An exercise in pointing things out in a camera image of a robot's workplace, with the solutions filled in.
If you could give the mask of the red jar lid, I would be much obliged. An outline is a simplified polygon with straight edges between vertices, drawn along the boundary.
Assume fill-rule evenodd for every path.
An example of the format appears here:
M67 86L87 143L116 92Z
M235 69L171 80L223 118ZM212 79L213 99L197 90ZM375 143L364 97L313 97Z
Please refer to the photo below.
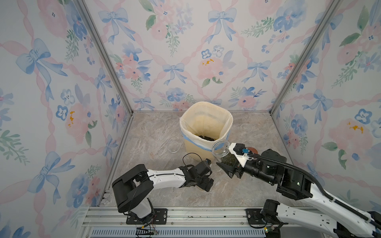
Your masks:
M249 149L250 151L252 151L253 153L258 153L258 151L257 151L255 148L253 148L253 147L248 147L248 149Z

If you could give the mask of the glass jar light wood lid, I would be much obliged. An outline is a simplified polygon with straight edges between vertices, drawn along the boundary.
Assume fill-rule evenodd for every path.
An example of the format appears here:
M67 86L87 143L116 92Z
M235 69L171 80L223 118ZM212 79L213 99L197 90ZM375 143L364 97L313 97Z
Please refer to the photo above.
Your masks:
M211 152L219 163L233 167L236 157L230 153L230 145L231 144L228 140L217 141L212 146Z

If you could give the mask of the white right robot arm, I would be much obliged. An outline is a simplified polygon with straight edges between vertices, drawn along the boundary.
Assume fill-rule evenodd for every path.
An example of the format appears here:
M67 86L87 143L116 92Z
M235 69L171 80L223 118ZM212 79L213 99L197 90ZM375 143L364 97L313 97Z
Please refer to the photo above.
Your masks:
M281 195L303 202L318 213L291 208L267 199L260 219L265 224L304 226L334 238L379 238L381 215L365 212L324 190L320 182L307 171L286 162L287 159L269 149L261 155L248 148L231 151L217 160L217 165L230 177L244 173L277 186Z

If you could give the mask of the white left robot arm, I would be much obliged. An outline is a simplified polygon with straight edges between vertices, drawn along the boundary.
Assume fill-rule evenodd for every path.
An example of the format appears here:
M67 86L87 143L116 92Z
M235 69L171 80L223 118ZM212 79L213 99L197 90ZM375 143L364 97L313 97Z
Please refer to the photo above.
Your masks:
M119 213L130 215L133 219L149 223L159 214L154 210L149 194L163 188L185 188L197 186L209 192L214 180L211 161L202 160L197 165L180 166L173 170L151 170L139 164L112 183Z

